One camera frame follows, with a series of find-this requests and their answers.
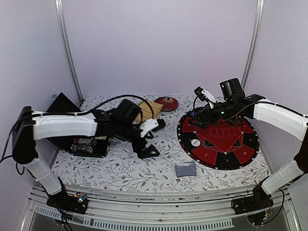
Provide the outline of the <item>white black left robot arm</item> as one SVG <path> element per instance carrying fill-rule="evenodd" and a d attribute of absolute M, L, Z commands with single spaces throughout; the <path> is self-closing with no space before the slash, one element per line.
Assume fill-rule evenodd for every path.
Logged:
<path fill-rule="evenodd" d="M 30 106 L 22 109 L 12 127 L 12 155 L 16 163 L 27 169 L 61 208 L 71 205 L 71 197 L 36 149 L 36 142 L 65 137 L 116 137 L 130 142 L 138 158 L 145 159 L 160 153 L 147 143 L 147 135 L 165 127 L 162 119 L 152 117 L 134 125 L 142 111 L 124 99 L 117 108 L 104 111 L 99 107 L 86 112 L 34 112 Z"/>

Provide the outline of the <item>blue texas holdem card deck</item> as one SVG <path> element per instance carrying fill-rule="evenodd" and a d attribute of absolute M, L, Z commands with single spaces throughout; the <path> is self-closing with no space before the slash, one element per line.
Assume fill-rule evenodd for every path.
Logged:
<path fill-rule="evenodd" d="M 106 136 L 100 136 L 100 137 L 95 137 L 95 140 L 106 140 L 107 137 Z"/>

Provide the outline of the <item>aluminium frame post right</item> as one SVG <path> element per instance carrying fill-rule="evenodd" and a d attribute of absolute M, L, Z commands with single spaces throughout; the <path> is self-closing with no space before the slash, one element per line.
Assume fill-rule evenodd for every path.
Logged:
<path fill-rule="evenodd" d="M 241 86 L 243 89 L 247 86 L 251 67 L 254 60 L 254 55 L 257 47 L 257 40 L 260 33 L 261 23 L 262 23 L 262 15 L 264 10 L 264 0 L 257 0 L 255 18 L 253 23 L 252 36 L 250 41 L 250 46 L 248 50 L 248 55 L 244 67 L 243 78 L 241 81 Z"/>

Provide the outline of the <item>white dealer button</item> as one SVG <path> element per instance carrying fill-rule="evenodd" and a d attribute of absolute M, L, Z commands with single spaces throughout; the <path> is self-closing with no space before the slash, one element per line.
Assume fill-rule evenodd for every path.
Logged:
<path fill-rule="evenodd" d="M 201 142 L 199 139 L 193 139 L 191 140 L 191 145 L 194 146 L 194 147 L 198 147 L 200 146 Z"/>

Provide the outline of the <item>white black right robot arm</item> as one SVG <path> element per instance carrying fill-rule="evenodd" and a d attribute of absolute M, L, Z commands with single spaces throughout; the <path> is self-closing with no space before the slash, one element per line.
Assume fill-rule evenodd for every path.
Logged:
<path fill-rule="evenodd" d="M 279 103 L 273 102 L 258 94 L 246 95 L 240 81 L 236 78 L 220 83 L 223 102 L 207 90 L 197 87 L 194 90 L 196 97 L 207 102 L 193 118 L 196 125 L 207 128 L 217 124 L 219 119 L 226 124 L 237 116 L 250 119 L 254 124 L 262 123 L 257 130 L 261 133 L 261 146 L 268 154 L 274 148 L 283 151 L 281 167 L 270 159 L 276 171 L 254 188 L 254 195 L 249 198 L 249 206 L 259 210 L 267 203 L 267 195 L 278 189 L 291 185 L 308 172 L 308 116 L 299 113 Z M 270 147 L 271 141 L 277 144 Z"/>

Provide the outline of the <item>red white poker chip stack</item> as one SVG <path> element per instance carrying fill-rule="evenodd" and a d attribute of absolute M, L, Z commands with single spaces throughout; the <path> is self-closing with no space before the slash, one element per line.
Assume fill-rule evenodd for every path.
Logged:
<path fill-rule="evenodd" d="M 239 116 L 236 116 L 236 117 L 233 119 L 233 121 L 234 121 L 234 123 L 237 124 L 237 125 L 239 125 L 239 124 L 242 123 L 242 120 L 241 120 L 241 118 L 240 118 Z"/>

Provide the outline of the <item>red floral round plate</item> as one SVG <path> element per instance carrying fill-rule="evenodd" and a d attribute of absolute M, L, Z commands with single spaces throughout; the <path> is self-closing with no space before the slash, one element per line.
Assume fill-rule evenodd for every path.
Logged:
<path fill-rule="evenodd" d="M 155 99 L 155 103 L 161 104 L 163 106 L 162 112 L 171 112 L 177 109 L 179 103 L 178 101 L 169 96 L 159 97 Z"/>

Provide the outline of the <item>woven bamboo tray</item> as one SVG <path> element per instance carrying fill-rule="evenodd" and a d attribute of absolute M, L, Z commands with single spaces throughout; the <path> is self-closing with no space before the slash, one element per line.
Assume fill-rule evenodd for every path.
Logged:
<path fill-rule="evenodd" d="M 150 100 L 147 100 L 147 102 L 152 107 L 154 118 L 157 119 L 159 113 L 161 112 L 163 108 L 163 105 L 160 103 L 152 102 Z M 141 111 L 142 111 L 142 119 L 141 119 L 141 115 L 138 114 L 136 117 L 136 122 L 140 123 L 140 122 L 144 122 L 147 119 L 152 118 L 152 111 L 145 102 L 140 102 L 138 106 L 141 108 Z"/>

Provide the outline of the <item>round red black poker mat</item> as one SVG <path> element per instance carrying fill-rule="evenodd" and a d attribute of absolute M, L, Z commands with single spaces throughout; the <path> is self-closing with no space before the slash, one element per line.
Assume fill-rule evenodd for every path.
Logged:
<path fill-rule="evenodd" d="M 258 135 L 251 123 L 241 118 L 237 125 L 233 120 L 210 124 L 206 129 L 190 124 L 190 110 L 179 120 L 177 137 L 182 149 L 200 164 L 218 170 L 235 170 L 250 164 L 259 151 Z M 198 147 L 191 140 L 199 139 Z"/>

